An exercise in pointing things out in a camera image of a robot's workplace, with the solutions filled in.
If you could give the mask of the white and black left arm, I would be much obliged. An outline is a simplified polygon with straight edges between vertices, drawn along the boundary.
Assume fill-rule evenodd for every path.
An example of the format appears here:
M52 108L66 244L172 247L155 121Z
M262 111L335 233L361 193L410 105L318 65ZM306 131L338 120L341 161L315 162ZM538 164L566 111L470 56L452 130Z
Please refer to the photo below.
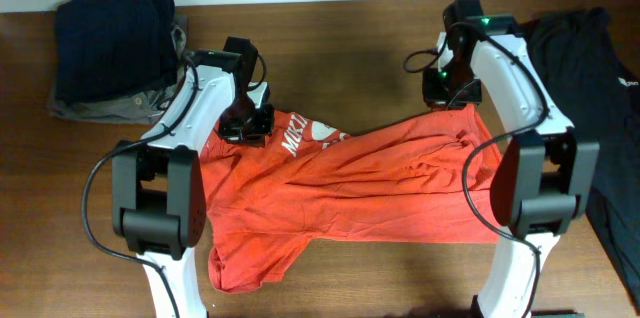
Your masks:
M142 262L159 317L205 317L195 247L206 223L200 155L209 137L264 146L274 127L265 65L245 38L185 58L184 82L162 118L112 159L112 224Z

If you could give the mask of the orange t-shirt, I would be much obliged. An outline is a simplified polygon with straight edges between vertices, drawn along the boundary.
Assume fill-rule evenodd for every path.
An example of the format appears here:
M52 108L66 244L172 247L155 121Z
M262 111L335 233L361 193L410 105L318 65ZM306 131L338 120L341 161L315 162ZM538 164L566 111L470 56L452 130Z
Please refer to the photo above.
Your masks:
M277 112L264 148L211 136L200 155L213 230L214 288L247 293L282 280L315 239L493 244L489 186L500 163L473 107L436 111L352 136Z

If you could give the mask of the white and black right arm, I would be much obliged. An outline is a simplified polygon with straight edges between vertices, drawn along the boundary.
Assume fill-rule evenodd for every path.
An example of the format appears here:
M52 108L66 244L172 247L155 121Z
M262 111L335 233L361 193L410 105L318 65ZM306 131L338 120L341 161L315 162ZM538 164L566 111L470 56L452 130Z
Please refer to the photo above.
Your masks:
M513 16L487 15L479 0L454 0L442 20L434 59L420 70L425 103L449 111L490 95L504 131L472 151L465 172L481 153L507 144L490 186L496 221L469 206L499 241L468 314L531 317L546 259L586 210L599 144L580 136L554 103Z

